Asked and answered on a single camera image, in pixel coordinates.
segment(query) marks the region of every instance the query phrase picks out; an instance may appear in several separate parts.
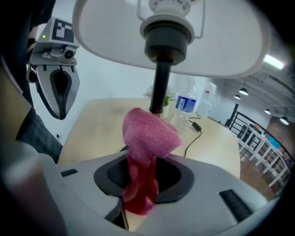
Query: water bottle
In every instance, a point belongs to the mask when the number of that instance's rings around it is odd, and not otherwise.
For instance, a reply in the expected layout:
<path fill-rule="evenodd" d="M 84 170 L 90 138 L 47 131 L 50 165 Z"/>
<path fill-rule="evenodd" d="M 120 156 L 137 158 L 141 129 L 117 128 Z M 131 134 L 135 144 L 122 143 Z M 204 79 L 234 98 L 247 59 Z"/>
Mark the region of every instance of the water bottle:
<path fill-rule="evenodd" d="M 189 76 L 178 83 L 178 99 L 176 102 L 175 113 L 172 117 L 171 124 L 178 130 L 181 135 L 184 128 L 192 115 L 196 101 L 197 89 L 195 85 L 195 77 Z"/>

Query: red cloth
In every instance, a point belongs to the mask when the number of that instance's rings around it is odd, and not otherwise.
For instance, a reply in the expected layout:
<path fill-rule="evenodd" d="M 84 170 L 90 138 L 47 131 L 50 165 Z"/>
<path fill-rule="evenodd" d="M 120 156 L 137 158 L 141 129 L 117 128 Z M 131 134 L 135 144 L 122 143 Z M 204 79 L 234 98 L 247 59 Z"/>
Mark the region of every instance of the red cloth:
<path fill-rule="evenodd" d="M 140 108 L 127 113 L 122 130 L 129 147 L 126 157 L 130 175 L 123 195 L 124 207 L 134 214 L 146 215 L 159 193 L 155 180 L 156 159 L 167 157 L 181 140 L 172 125 Z"/>

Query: blue bottle label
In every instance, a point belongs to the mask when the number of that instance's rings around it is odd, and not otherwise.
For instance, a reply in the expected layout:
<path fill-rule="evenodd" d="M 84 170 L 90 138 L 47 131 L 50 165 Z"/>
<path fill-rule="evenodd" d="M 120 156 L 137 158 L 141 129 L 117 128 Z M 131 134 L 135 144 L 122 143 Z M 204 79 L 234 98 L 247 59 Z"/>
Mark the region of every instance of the blue bottle label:
<path fill-rule="evenodd" d="M 178 96 L 176 108 L 183 112 L 193 112 L 196 100 Z"/>

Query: wooden table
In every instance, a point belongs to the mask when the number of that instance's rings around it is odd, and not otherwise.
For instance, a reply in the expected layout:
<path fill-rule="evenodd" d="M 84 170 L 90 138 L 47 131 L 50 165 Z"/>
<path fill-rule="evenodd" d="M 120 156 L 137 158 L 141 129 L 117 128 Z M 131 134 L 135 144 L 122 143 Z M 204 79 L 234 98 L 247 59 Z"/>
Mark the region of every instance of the wooden table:
<path fill-rule="evenodd" d="M 122 123 L 134 107 L 148 110 L 150 100 L 103 99 L 91 100 L 81 112 L 63 147 L 59 164 L 94 159 L 117 153 L 125 146 Z M 169 118 L 174 113 L 170 105 Z M 202 135 L 188 149 L 187 158 L 217 165 L 240 178 L 240 154 L 236 136 L 227 128 L 208 118 L 194 119 Z M 185 148 L 199 135 L 188 123 L 181 136 L 182 145 L 173 154 L 184 156 Z"/>

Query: black rod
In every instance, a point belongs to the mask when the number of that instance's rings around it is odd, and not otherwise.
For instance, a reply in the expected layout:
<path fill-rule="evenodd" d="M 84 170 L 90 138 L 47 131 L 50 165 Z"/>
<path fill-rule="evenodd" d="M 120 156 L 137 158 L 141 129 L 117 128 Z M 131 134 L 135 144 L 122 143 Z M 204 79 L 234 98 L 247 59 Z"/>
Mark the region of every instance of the black rod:
<path fill-rule="evenodd" d="M 153 95 L 150 105 L 150 112 L 160 115 L 163 112 L 163 106 L 169 81 L 172 60 L 158 59 L 155 79 L 153 81 Z"/>

